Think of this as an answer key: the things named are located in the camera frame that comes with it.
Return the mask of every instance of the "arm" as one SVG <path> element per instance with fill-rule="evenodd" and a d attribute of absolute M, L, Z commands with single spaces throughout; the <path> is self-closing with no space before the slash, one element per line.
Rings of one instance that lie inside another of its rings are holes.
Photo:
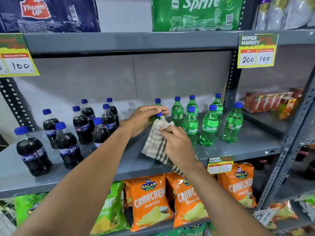
<path fill-rule="evenodd" d="M 218 235 L 272 235 L 207 172 L 181 127 L 161 129 L 166 153 L 194 186 Z"/>
<path fill-rule="evenodd" d="M 167 107 L 143 106 L 121 121 L 121 126 L 62 179 L 13 235 L 89 235 L 129 139 L 141 133 L 149 117 L 161 110 L 169 114 Z"/>

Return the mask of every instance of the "hand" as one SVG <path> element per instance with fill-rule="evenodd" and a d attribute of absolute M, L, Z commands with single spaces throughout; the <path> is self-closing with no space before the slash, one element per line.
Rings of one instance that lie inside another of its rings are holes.
<path fill-rule="evenodd" d="M 191 140 L 181 127 L 169 126 L 160 129 L 160 133 L 166 138 L 165 152 L 172 162 L 185 174 L 194 164 L 199 163 Z"/>
<path fill-rule="evenodd" d="M 120 125 L 131 130 L 131 137 L 140 134 L 149 124 L 150 117 L 162 111 L 163 115 L 168 115 L 169 110 L 164 106 L 141 106 L 127 120 L 120 121 Z"/>

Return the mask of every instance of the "red thumbs up logo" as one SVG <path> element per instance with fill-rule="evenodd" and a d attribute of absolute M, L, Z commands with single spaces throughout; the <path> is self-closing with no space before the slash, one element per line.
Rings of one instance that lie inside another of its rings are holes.
<path fill-rule="evenodd" d="M 48 19 L 51 17 L 47 4 L 43 0 L 23 0 L 20 2 L 23 17 Z"/>

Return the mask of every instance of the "checkered cloth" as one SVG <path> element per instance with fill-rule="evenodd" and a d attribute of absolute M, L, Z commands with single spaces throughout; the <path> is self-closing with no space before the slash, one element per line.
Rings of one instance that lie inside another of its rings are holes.
<path fill-rule="evenodd" d="M 161 117 L 161 120 L 156 119 L 152 125 L 149 137 L 141 152 L 148 157 L 162 162 L 164 165 L 169 166 L 172 171 L 183 176 L 183 173 L 180 171 L 180 169 L 173 164 L 173 162 L 165 153 L 166 139 L 160 133 L 160 128 L 162 127 L 165 129 L 168 126 L 174 126 L 174 123 L 168 123 L 164 116 Z"/>

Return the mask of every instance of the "barcode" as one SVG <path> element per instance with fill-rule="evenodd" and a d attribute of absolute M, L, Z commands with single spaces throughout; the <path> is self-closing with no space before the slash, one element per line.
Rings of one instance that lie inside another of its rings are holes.
<path fill-rule="evenodd" d="M 233 13 L 226 15 L 225 25 L 233 25 Z"/>
<path fill-rule="evenodd" d="M 69 6 L 69 9 L 70 9 L 70 12 L 71 12 L 72 19 L 74 21 L 78 21 L 79 18 L 78 18 L 77 11 L 76 11 L 76 8 L 74 7 L 74 5 Z"/>

